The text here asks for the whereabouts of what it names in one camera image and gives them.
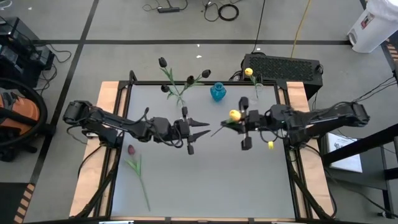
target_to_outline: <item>concrete floor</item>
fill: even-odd
[[[197,74],[210,69],[211,80],[227,80],[239,70],[244,54],[252,44],[202,44],[201,39],[249,39],[257,34],[261,0],[237,3],[240,15],[233,22],[203,18],[199,0],[188,0],[185,11],[158,14],[141,9],[155,1],[100,0],[86,39],[88,40],[198,40],[195,44],[85,44],[80,45],[79,59],[65,104],[73,100],[96,102],[101,82],[127,80],[134,70],[139,80],[165,80],[158,69],[157,59],[165,57],[173,66],[176,79],[184,80],[187,73]],[[32,0],[14,1],[0,16],[18,16],[44,40],[79,40],[96,0]],[[183,0],[173,0],[176,6]],[[259,39],[293,40],[306,0],[267,0]],[[346,33],[362,13],[359,0],[314,0],[301,31],[300,40],[346,40]],[[207,16],[214,18],[215,11]],[[57,44],[58,50],[70,50],[72,58],[79,46]],[[258,45],[267,55],[289,57],[291,45]],[[324,68],[324,86],[318,93],[317,108],[326,108],[338,101],[352,100],[391,76],[391,69],[381,50],[371,54],[357,54],[348,45],[298,45],[294,57],[319,60]],[[58,77],[44,92],[51,119],[63,84],[71,69],[72,59],[56,63]],[[365,128],[341,128],[352,137],[365,137],[398,122],[396,86],[378,93],[363,102],[371,121]],[[25,222],[64,219],[68,217],[76,186],[76,173],[85,145],[74,141],[60,120],[57,134],[50,145],[40,178],[27,211]],[[387,165],[396,167],[395,155],[387,155]],[[29,182],[38,154],[23,154],[13,163],[0,163],[0,182]],[[359,195],[329,183],[338,205],[340,220],[369,223],[393,223],[377,217],[379,210]],[[398,206],[398,182],[390,183],[394,206]],[[380,190],[348,185],[382,204]]]

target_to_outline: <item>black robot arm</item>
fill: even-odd
[[[83,134],[88,132],[97,134],[99,140],[108,147],[121,146],[121,137],[118,134],[118,130],[120,130],[129,133],[141,142],[148,142],[153,137],[154,142],[162,142],[177,148],[181,148],[183,146],[182,140],[186,139],[189,154],[194,153],[191,143],[210,131],[191,134],[190,127],[208,126],[209,124],[187,118],[187,107],[182,108],[183,118],[174,121],[173,125],[169,123],[167,118],[147,119],[148,111],[149,108],[146,108],[140,119],[131,121],[95,107],[88,101],[73,101],[69,103],[63,115],[63,120],[72,126],[81,126]]]
[[[312,137],[325,134],[342,126],[363,127],[369,116],[363,105],[354,102],[340,102],[330,108],[311,112],[295,111],[287,105],[273,105],[270,110],[259,114],[258,110],[248,111],[249,101],[239,101],[239,121],[222,121],[221,125],[243,134],[242,150],[251,148],[250,131],[287,131],[289,144],[299,147]]]

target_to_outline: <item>yellow rose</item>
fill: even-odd
[[[229,112],[229,118],[231,118],[231,120],[233,120],[235,122],[240,121],[241,117],[242,117],[241,113],[237,110],[231,110]]]
[[[247,76],[252,76],[253,75],[253,69],[247,68],[244,70],[244,74]]]
[[[268,142],[268,148],[269,149],[274,149],[274,142],[273,141],[269,141]]]

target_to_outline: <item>blue vase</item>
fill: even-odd
[[[226,94],[226,89],[224,88],[224,85],[220,82],[217,82],[210,88],[210,93],[213,99],[216,102],[219,102],[222,100]]]

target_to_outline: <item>vacuum hose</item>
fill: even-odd
[[[0,88],[7,90],[19,90],[19,92],[22,93],[27,99],[32,100],[39,109],[39,120],[37,121],[37,124],[35,124],[30,130],[9,141],[0,142],[0,149],[5,149],[15,144],[21,144],[29,140],[39,132],[47,121],[47,107],[43,98],[34,89],[19,81],[9,78],[0,78]]]

